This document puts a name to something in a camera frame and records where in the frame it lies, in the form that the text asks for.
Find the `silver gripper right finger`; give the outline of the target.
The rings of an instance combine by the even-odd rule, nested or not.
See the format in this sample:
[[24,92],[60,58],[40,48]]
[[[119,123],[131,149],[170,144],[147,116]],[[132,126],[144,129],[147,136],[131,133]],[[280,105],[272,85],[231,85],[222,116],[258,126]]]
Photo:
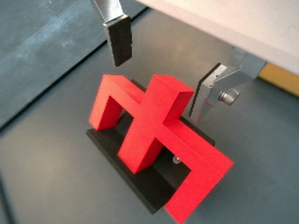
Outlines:
[[258,77],[266,64],[258,56],[232,48],[228,64],[218,63],[199,81],[188,114],[195,123],[219,102],[234,104],[239,98],[236,87]]

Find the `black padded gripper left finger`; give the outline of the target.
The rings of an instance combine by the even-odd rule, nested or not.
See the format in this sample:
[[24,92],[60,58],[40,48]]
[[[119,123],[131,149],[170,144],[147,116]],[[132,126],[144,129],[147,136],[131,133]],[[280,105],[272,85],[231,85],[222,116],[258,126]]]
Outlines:
[[91,0],[103,18],[103,27],[115,66],[132,58],[131,17],[124,13],[119,0]]

